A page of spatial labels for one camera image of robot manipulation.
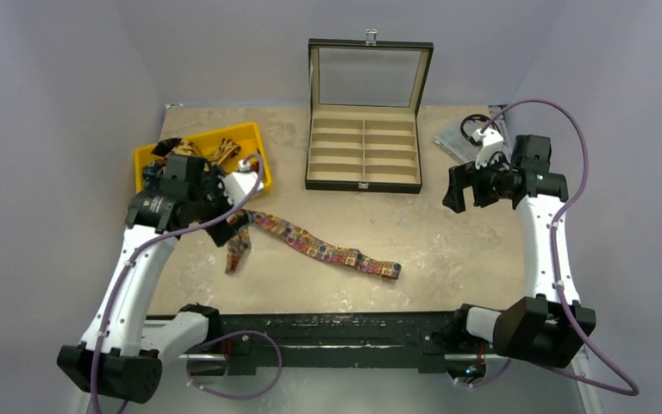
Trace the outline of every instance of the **yellow bin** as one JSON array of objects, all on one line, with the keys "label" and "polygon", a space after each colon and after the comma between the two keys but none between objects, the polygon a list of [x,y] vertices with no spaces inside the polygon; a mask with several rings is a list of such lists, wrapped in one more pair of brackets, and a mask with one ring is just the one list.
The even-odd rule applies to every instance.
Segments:
[{"label": "yellow bin", "polygon": [[[240,125],[234,125],[233,127],[202,132],[201,134],[189,135],[186,137],[187,140],[196,143],[199,146],[199,149],[202,150],[202,154],[205,155],[215,152],[215,150],[219,148],[219,144],[222,143],[222,138],[229,138],[241,148],[240,153],[235,157],[228,158],[222,162],[224,171],[227,173],[237,171],[237,161],[244,159],[252,153],[260,154],[263,159],[263,170],[265,173],[263,175],[263,184],[265,185],[263,193],[267,194],[270,192],[272,176],[270,175],[270,165],[267,162],[265,148],[262,145],[262,139],[260,139],[258,124],[255,122],[247,122]],[[160,158],[151,154],[154,147],[156,147],[156,144],[146,145],[136,148],[133,152],[133,163],[135,166],[135,192],[143,191],[143,167]]]}]

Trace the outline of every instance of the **marble table surface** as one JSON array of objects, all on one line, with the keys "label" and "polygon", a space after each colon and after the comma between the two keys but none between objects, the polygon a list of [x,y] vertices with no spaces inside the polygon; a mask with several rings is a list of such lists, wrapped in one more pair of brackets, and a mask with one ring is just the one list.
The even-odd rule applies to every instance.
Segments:
[{"label": "marble table surface", "polygon": [[463,303],[509,307],[523,287],[521,232],[511,203],[474,209],[468,191],[465,214],[441,204],[447,169],[456,161],[434,145],[434,135],[473,111],[486,113],[486,108],[420,109],[423,187],[419,195],[407,195],[305,190],[307,107],[169,108],[161,138],[256,122],[273,187],[247,207],[289,220],[325,242],[397,261],[403,270],[391,281],[329,265],[251,227],[253,248],[228,275],[225,248],[196,232],[182,238],[166,264],[149,314],[174,314],[188,303],[208,304],[224,314],[445,311]]}]

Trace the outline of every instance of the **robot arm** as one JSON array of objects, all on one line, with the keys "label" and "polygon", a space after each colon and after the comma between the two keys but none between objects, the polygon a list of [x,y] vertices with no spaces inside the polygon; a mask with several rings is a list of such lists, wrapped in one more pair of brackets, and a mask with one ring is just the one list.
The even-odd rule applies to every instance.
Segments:
[{"label": "robot arm", "polygon": [[[549,138],[516,137],[512,161],[493,160],[503,139],[494,129],[477,131],[474,139],[483,147],[476,161],[449,170],[450,185],[443,204],[456,213],[465,211],[463,190],[472,187],[474,205],[486,207],[501,198],[512,201],[525,246],[523,298],[507,310],[491,310],[465,304],[467,334],[490,342],[497,354],[549,366],[566,367],[582,346],[582,340],[564,317],[553,283],[550,226],[552,217],[567,201],[567,185],[561,174],[549,172],[552,153]],[[557,223],[561,283],[580,326],[589,335],[595,328],[595,312],[579,304],[572,282],[565,238],[565,217]]]},{"label": "robot arm", "polygon": [[[249,165],[240,162],[240,172],[225,174],[218,166],[205,170],[202,158],[169,154],[163,173],[146,180],[146,189],[130,202],[118,264],[108,290],[79,345],[64,346],[58,366],[83,391],[90,390],[91,360],[97,340],[103,338],[99,355],[97,392],[114,398],[145,403],[158,387],[163,366],[177,360],[187,349],[218,335],[219,313],[201,305],[185,306],[161,328],[144,329],[144,322],[159,276],[178,242],[169,237],[146,248],[130,264],[120,290],[113,293],[127,260],[137,247],[158,235],[206,222],[227,213],[235,200],[242,200],[258,178]],[[207,232],[222,246],[249,224],[247,216],[231,223],[220,222]],[[112,311],[105,309],[116,295]],[[101,322],[108,318],[107,329]]]}]

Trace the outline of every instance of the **display box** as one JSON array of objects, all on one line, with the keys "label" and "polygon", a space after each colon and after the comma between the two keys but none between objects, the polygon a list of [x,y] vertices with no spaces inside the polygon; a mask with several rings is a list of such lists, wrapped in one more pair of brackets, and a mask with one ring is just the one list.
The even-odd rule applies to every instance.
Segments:
[{"label": "display box", "polygon": [[309,40],[309,190],[422,188],[417,112],[433,44]]}]

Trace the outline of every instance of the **multicolored fabric strip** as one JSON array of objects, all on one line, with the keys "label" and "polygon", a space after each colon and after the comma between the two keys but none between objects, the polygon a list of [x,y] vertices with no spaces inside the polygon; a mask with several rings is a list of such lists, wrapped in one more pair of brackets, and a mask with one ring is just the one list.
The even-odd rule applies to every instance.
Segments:
[{"label": "multicolored fabric strip", "polygon": [[[387,279],[399,279],[402,271],[399,263],[374,260],[356,248],[339,248],[328,244],[305,229],[271,214],[250,210],[243,210],[242,213],[247,213],[262,229],[284,240],[288,246],[316,260],[353,267],[360,272],[378,274]],[[225,273],[233,273],[237,269],[242,255],[249,247],[250,235],[247,229],[228,242]]]}]

